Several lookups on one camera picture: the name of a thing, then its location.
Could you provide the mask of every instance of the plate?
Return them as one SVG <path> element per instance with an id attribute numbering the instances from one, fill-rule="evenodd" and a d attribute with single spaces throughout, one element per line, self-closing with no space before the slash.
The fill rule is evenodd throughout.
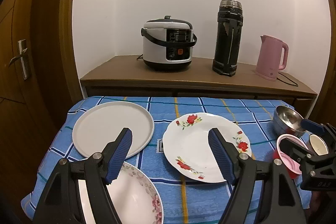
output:
<path id="1" fill-rule="evenodd" d="M 79 193 L 86 224 L 95 224 L 85 180 L 79 180 Z M 118 178 L 107 185 L 122 224 L 162 224 L 160 195 L 149 178 L 135 166 L 124 162 Z"/>
<path id="2" fill-rule="evenodd" d="M 252 156 L 249 139 L 235 123 L 210 113 L 186 114 L 168 125 L 162 139 L 167 160 L 186 177 L 211 183 L 226 181 L 209 146 L 212 128 L 218 128 L 240 153 Z"/>
<path id="3" fill-rule="evenodd" d="M 131 102 L 107 102 L 89 109 L 73 127 L 73 144 L 84 157 L 90 157 L 95 152 L 101 152 L 109 142 L 115 141 L 124 127 L 133 134 L 126 157 L 129 158 L 145 148 L 154 132 L 152 115 L 142 106 Z"/>

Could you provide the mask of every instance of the blue checkered tablecloth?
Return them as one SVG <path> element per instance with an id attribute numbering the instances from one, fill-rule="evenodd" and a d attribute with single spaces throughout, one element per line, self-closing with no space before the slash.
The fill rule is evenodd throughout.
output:
<path id="1" fill-rule="evenodd" d="M 84 157 L 76 150 L 72 141 L 72 129 L 78 118 L 90 108 L 110 101 L 126 100 L 146 108 L 153 116 L 155 130 L 149 144 L 137 155 L 127 159 L 141 169 L 157 187 L 164 209 L 164 224 L 215 224 L 218 223 L 232 193 L 231 185 L 224 183 L 203 183 L 182 176 L 166 160 L 160 149 L 160 140 L 171 121 L 187 113 L 209 112 L 237 122 L 248 136 L 252 153 L 257 160 L 271 161 L 277 136 L 273 132 L 272 117 L 276 106 L 286 105 L 278 100 L 239 100 L 214 98 L 172 98 L 172 97 L 89 97 L 78 102 L 68 112 L 67 120 L 56 135 L 45 155 L 37 174 L 32 193 L 21 201 L 26 215 L 32 219 L 34 212 L 53 168 L 59 159 L 70 161 Z M 308 208 L 310 192 L 296 185 L 303 208 Z M 245 223 L 253 223 L 256 214 L 261 181 L 254 186 L 252 201 Z"/>

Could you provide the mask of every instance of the rice cooker lid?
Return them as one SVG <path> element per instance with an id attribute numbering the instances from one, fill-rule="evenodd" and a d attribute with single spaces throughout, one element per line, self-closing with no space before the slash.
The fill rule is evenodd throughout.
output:
<path id="1" fill-rule="evenodd" d="M 165 16 L 165 18 L 160 19 L 149 20 L 143 25 L 143 27 L 164 28 L 164 29 L 187 29 L 187 30 L 193 29 L 191 23 L 185 20 L 171 19 L 170 16 Z"/>

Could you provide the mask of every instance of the cream-colored cup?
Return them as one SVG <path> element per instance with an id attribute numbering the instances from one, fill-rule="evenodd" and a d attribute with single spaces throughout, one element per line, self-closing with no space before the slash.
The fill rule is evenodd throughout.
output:
<path id="1" fill-rule="evenodd" d="M 315 134 L 309 136 L 309 140 L 306 142 L 308 150 L 313 151 L 315 155 L 321 156 L 329 153 L 328 147 L 324 140 Z"/>

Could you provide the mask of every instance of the pink bowl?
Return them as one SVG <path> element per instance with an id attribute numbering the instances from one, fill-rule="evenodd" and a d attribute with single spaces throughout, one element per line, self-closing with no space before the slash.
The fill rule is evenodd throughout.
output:
<path id="1" fill-rule="evenodd" d="M 300 140 L 299 138 L 297 138 L 293 135 L 290 135 L 290 134 L 283 134 L 277 139 L 277 149 L 274 151 L 273 158 L 274 159 L 281 159 L 282 162 L 284 163 L 284 165 L 286 166 L 291 179 L 295 179 L 299 175 L 301 175 L 302 172 L 300 170 L 300 165 L 296 161 L 292 160 L 285 153 L 281 152 L 281 150 L 279 148 L 279 144 L 280 144 L 281 140 L 283 140 L 285 138 L 289 138 L 290 140 L 296 142 L 297 144 L 303 146 L 306 149 L 308 149 L 308 148 L 302 140 Z"/>

